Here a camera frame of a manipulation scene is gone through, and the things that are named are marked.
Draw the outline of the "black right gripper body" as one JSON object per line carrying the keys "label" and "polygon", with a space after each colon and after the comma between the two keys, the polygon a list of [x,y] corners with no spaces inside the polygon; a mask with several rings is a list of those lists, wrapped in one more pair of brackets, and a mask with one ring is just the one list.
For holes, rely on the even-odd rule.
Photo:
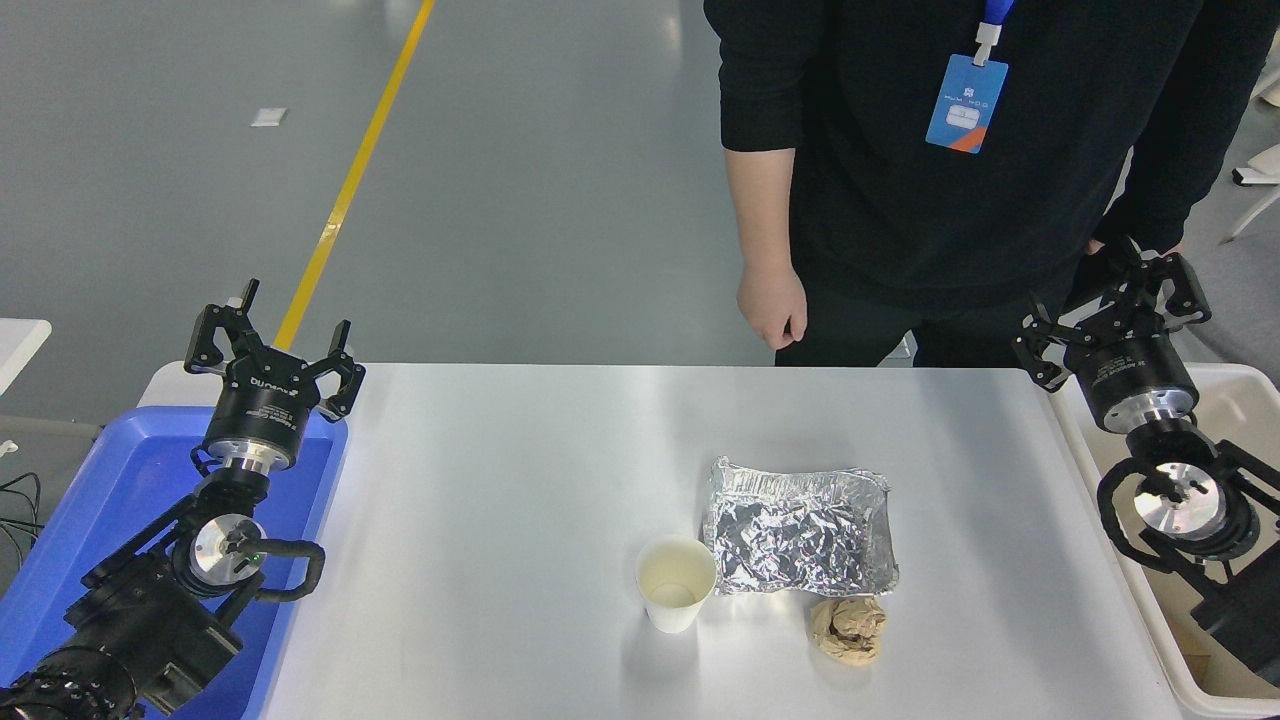
{"label": "black right gripper body", "polygon": [[1199,401],[1185,364],[1165,334],[1108,345],[1071,345],[1066,369],[1101,430],[1134,430],[1151,421],[1188,419]]}

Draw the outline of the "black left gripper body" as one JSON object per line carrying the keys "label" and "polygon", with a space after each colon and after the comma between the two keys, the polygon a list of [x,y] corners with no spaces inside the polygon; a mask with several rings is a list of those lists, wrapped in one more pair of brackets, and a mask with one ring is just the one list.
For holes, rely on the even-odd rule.
{"label": "black left gripper body", "polygon": [[206,452],[225,456],[230,443],[251,441],[296,456],[317,402],[315,378],[303,360],[274,350],[237,357],[223,377]]}

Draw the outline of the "person's right hand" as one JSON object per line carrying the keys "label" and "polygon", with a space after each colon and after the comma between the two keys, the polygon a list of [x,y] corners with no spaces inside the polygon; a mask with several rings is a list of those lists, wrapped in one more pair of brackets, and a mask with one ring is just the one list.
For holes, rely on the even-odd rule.
{"label": "person's right hand", "polygon": [[806,292],[790,260],[745,261],[737,305],[751,331],[772,351],[797,343],[806,333]]}

